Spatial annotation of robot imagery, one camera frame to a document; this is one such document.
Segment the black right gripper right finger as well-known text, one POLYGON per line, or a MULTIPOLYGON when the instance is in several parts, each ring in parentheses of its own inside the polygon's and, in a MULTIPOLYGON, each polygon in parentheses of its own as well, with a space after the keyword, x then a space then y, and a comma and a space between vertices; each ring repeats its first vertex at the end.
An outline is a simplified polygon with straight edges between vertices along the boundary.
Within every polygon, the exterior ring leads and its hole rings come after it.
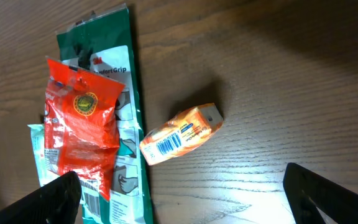
POLYGON ((296 164, 289 163, 283 188, 296 223, 358 223, 358 194, 296 164))

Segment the red Hacks candy bag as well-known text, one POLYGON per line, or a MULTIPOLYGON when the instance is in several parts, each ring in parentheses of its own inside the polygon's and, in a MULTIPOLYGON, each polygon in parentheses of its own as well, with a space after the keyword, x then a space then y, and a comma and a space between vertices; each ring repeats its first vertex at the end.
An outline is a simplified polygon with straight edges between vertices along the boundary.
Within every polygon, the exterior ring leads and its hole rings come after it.
POLYGON ((109 200, 120 145, 114 112, 125 85, 52 58, 47 64, 46 168, 56 175, 74 171, 83 179, 96 180, 99 194, 109 200))

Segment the green 3M glove package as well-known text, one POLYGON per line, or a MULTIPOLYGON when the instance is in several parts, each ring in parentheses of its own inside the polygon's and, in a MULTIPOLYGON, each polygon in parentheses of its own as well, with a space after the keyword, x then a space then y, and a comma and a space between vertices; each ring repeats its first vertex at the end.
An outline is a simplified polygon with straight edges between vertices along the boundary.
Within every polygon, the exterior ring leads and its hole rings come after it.
POLYGON ((57 33, 60 60, 125 85, 116 102, 120 148, 112 173, 111 198, 82 182, 84 223, 153 223, 146 162, 139 149, 144 137, 135 70, 129 8, 118 5, 57 33))

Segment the white green small packet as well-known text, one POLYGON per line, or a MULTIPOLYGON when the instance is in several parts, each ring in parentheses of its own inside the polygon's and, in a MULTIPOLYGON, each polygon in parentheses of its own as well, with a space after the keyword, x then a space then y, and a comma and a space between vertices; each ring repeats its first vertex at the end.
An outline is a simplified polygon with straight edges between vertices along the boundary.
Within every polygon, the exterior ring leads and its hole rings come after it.
POLYGON ((40 186, 50 183, 58 178, 58 175, 47 170, 44 154, 44 126, 42 124, 28 124, 34 153, 35 165, 40 186))

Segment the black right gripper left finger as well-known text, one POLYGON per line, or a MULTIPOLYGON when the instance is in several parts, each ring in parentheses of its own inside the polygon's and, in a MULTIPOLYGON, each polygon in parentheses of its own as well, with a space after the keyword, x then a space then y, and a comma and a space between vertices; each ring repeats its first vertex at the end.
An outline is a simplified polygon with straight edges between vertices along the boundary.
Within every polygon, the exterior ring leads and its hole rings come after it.
POLYGON ((0 224, 74 224, 80 199, 79 177, 69 171, 0 210, 0 224))

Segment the orange box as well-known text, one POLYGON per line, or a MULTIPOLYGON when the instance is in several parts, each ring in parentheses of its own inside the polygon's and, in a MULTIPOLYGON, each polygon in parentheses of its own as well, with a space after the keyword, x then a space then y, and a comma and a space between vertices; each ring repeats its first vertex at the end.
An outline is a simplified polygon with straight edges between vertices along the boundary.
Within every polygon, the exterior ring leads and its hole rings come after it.
POLYGON ((214 103, 194 106, 153 129, 139 147, 148 165, 156 165, 194 151, 222 125, 223 117, 214 103))

